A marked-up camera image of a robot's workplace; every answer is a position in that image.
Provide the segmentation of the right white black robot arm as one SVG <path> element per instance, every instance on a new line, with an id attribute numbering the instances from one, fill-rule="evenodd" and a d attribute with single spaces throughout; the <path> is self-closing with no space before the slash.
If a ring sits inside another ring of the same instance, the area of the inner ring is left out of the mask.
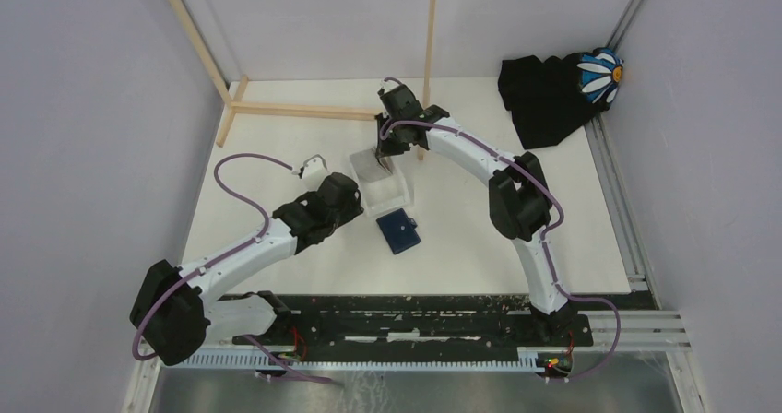
<path id="1" fill-rule="evenodd" d="M 558 208 L 539 159 L 515 156 L 467 132 L 437 105 L 423 107 L 412 90 L 399 84 L 381 88 L 384 113 L 376 116 L 377 157 L 422 148 L 453 161 L 488 190 L 494 228 L 515 247 L 528 284 L 532 332 L 545 347 L 555 347 L 570 333 L 576 309 L 564 295 L 552 261 L 547 235 L 551 210 Z"/>

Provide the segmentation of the clear plastic card box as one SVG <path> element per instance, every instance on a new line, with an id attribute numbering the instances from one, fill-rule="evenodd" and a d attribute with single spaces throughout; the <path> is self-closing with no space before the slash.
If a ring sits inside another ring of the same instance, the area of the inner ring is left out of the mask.
<path id="1" fill-rule="evenodd" d="M 354 153 L 351 153 L 348 156 L 350 174 L 359 186 L 361 205 L 368 218 L 379 218 L 394 210 L 403 207 L 411 207 L 413 205 L 413 188 L 412 183 L 409 180 L 407 162 L 405 161 L 404 156 L 381 158 L 380 160 L 391 170 L 392 175 L 381 181 L 366 183 L 357 177 L 357 174 L 351 165 L 350 156 Z"/>

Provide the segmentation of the blue leather card holder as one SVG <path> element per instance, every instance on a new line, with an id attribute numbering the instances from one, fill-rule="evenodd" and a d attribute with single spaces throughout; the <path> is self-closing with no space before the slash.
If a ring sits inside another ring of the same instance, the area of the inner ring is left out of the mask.
<path id="1" fill-rule="evenodd" d="M 421 243 L 417 223 L 403 208 L 381 216 L 376 224 L 392 254 L 401 254 Z"/>

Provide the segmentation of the silver credit card stack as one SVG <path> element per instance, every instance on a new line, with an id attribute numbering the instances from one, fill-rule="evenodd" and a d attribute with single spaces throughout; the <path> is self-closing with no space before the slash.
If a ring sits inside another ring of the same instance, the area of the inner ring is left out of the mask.
<path id="1" fill-rule="evenodd" d="M 391 170 L 376 157 L 373 149 L 365 149 L 350 156 L 357 177 L 366 183 L 374 183 L 392 175 Z"/>

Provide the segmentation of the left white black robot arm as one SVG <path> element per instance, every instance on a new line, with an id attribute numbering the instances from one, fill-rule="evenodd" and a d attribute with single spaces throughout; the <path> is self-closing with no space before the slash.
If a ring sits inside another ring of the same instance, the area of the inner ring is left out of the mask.
<path id="1" fill-rule="evenodd" d="M 276 209 L 259 229 L 212 255 L 183 265 L 166 260 L 147 271 L 129 314 L 136 332 L 137 360 L 167 365 L 190 358 L 205 343 L 240 335 L 276 346 L 290 333 L 290 320 L 253 293 L 236 300 L 225 294 L 268 266 L 323 242 L 363 211 L 359 186 L 329 173 L 313 191 Z M 139 351 L 147 344 L 147 356 Z"/>

